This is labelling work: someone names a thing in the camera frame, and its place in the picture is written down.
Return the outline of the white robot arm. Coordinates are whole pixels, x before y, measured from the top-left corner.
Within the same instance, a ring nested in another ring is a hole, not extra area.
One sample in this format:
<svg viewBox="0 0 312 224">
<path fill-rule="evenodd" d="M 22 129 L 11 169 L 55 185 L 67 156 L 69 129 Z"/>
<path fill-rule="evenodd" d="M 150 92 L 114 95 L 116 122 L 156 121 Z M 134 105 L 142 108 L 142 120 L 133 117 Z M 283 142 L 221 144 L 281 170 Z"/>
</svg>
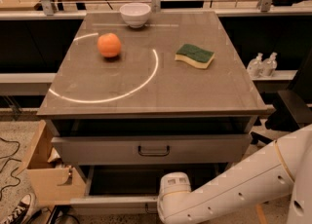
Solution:
<svg viewBox="0 0 312 224">
<path fill-rule="evenodd" d="M 312 224 L 312 125 L 284 135 L 203 186 L 162 177 L 157 210 L 164 224 L 199 224 L 290 195 L 287 224 Z"/>
</svg>

